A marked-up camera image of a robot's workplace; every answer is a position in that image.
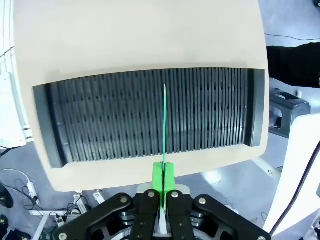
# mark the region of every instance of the screw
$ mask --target screw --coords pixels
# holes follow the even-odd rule
[[[177,198],[179,196],[179,194],[176,191],[174,191],[173,193],[171,193],[171,196],[173,198]]]
[[[123,204],[125,204],[126,202],[128,202],[128,198],[126,198],[125,196],[121,198],[120,200]]]
[[[154,193],[153,191],[150,191],[150,192],[148,193],[148,196],[149,196],[150,198],[153,198],[153,197],[155,196],[155,193]]]
[[[66,240],[66,239],[67,239],[67,234],[65,234],[65,233],[60,233],[60,234],[59,234],[59,239],[60,239],[60,240]]]
[[[203,197],[200,197],[199,203],[200,204],[206,204],[206,200]]]

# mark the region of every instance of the white connector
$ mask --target white connector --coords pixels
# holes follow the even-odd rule
[[[33,199],[33,198],[36,198],[36,201],[35,201],[35,204],[39,205],[39,198],[38,198],[38,195],[37,195],[37,192],[36,192],[36,189],[35,189],[35,186],[32,182],[28,182],[26,184],[28,190],[29,190],[29,196]]]

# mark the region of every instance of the beige tabletop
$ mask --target beige tabletop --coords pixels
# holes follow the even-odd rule
[[[269,77],[257,0],[16,1],[14,42],[22,97],[36,149],[57,191],[150,182],[162,156],[74,162],[51,168],[33,86],[98,74],[190,67],[265,70],[261,145],[169,154],[175,175],[210,171],[262,155],[269,117]]]

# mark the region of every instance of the white cable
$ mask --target white cable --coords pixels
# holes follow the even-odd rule
[[[4,169],[0,169],[0,172],[3,172],[3,171],[12,171],[12,172],[18,172],[18,173],[21,173],[23,174],[26,179],[28,180],[28,183],[30,183],[30,178],[27,176],[27,174],[25,174],[23,171],[20,171],[20,170],[16,170],[16,169],[11,169],[11,168],[4,168]]]

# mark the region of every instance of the ridged black panel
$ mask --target ridged black panel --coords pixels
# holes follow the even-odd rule
[[[164,83],[167,153],[242,144],[248,71],[160,69],[51,83],[48,98],[66,160],[162,154]]]

